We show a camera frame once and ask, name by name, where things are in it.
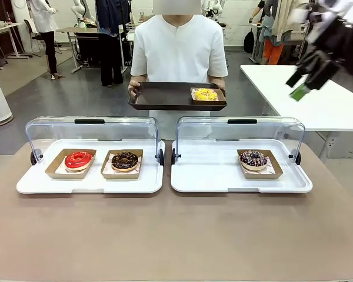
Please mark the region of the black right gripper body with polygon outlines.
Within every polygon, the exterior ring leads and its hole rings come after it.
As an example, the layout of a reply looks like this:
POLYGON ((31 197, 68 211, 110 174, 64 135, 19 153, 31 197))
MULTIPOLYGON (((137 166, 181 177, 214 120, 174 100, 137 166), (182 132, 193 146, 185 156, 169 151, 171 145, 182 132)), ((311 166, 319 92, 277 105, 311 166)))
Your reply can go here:
POLYGON ((297 63, 298 79, 307 76, 304 85, 309 90, 320 90, 340 69, 340 63, 321 50, 306 53, 297 63))

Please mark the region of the person's right hand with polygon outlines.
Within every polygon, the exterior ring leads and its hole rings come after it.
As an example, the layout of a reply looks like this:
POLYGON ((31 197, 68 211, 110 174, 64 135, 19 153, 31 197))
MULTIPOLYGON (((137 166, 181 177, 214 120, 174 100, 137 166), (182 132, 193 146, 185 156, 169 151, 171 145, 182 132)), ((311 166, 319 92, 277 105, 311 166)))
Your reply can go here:
POLYGON ((128 94, 131 99, 136 98, 136 90, 141 86, 141 84, 136 80, 131 80, 128 85, 128 94))

